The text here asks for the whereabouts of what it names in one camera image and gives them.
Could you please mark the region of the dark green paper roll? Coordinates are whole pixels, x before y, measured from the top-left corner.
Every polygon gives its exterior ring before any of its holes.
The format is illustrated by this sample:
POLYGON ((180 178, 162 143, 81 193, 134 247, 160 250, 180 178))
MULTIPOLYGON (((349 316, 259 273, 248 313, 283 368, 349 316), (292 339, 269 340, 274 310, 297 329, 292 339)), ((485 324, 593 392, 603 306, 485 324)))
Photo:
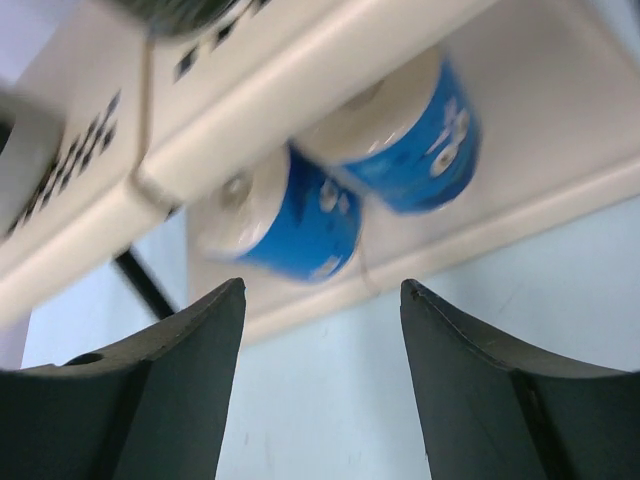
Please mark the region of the dark green paper roll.
POLYGON ((268 1, 102 0, 144 37, 177 41, 212 34, 225 38, 255 17, 268 1))

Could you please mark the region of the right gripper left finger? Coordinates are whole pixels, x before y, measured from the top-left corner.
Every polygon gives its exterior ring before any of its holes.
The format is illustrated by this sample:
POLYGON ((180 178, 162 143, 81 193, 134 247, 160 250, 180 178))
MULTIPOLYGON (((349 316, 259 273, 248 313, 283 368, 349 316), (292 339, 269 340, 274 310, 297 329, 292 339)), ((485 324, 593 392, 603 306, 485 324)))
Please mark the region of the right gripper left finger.
POLYGON ((1 374, 5 479, 212 479, 243 335, 245 285, 64 365, 1 374))

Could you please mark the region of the light blue paper roll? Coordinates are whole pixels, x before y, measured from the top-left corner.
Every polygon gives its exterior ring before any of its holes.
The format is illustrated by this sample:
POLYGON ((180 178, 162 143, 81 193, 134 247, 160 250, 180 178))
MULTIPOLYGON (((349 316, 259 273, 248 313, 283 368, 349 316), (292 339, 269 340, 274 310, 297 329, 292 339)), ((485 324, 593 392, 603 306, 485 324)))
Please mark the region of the light blue paper roll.
POLYGON ((283 145, 195 206, 203 256, 322 282, 347 265, 362 228, 360 198, 283 145))
POLYGON ((473 177, 480 122, 446 52, 431 47, 297 133, 293 147, 397 214, 440 208, 473 177))

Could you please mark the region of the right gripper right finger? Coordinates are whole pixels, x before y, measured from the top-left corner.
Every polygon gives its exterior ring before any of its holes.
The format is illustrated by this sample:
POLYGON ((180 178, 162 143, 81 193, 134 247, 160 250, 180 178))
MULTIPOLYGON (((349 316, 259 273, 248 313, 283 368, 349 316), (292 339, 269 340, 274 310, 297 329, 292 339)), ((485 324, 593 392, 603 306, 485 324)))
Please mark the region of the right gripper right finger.
POLYGON ((635 479, 639 376, 526 343, 415 280, 401 325, 435 479, 635 479))

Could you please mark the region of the grey paper roll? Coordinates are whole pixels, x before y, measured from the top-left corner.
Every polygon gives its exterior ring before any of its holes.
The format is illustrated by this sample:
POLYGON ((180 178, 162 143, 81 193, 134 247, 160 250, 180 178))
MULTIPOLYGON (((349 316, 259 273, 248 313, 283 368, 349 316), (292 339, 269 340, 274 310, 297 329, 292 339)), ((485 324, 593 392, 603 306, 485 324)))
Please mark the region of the grey paper roll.
POLYGON ((32 208, 50 173, 65 118, 49 106, 1 87, 1 236, 32 208))

